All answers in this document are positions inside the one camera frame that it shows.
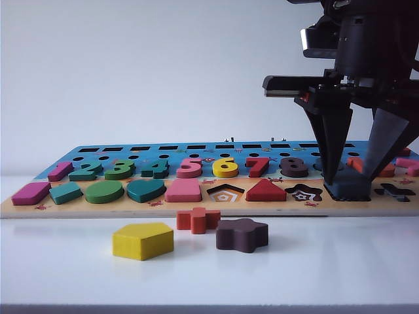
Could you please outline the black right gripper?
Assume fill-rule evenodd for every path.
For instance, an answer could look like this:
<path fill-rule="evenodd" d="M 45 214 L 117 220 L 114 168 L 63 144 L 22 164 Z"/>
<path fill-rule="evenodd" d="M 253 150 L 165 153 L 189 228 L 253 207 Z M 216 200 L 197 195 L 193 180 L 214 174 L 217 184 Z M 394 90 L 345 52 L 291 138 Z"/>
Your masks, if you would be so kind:
<path fill-rule="evenodd" d="M 418 81 L 373 78 L 344 80 L 334 69 L 322 76 L 274 76 L 263 81 L 267 97 L 292 97 L 311 124 L 321 155 L 325 182 L 333 183 L 352 119 L 351 103 L 364 108 L 398 105 L 404 99 L 418 99 Z M 413 142 L 413 114 L 377 109 L 364 159 L 363 174 L 370 181 Z"/>

